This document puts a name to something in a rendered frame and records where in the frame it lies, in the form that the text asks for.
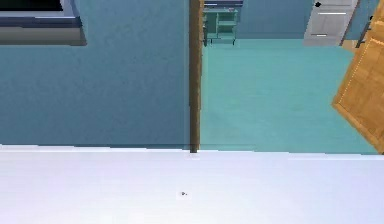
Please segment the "teal shelf unit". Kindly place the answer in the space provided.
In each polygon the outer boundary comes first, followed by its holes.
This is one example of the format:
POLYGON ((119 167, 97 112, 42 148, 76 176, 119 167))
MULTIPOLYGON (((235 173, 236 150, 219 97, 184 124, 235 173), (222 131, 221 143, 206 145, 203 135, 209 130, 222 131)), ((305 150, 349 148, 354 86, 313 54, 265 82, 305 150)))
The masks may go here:
POLYGON ((205 8, 203 10, 203 44, 214 40, 236 42, 238 10, 235 8, 205 8))

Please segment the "orange wooden room door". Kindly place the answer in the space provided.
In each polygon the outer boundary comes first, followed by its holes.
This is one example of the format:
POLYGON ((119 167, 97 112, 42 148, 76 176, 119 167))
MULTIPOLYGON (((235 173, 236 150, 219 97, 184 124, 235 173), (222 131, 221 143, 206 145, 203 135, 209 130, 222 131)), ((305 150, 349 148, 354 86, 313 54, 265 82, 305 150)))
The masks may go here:
POLYGON ((332 107, 384 155, 384 0, 379 3, 332 107))

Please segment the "brown wooden door frame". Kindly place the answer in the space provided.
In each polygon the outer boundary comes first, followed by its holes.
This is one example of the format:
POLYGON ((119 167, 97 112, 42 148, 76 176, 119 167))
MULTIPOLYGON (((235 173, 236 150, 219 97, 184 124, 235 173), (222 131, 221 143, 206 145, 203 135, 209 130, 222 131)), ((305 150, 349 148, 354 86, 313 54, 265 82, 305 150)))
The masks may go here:
POLYGON ((203 8, 204 0, 189 0, 189 106, 191 153, 196 153, 200 147, 203 8))

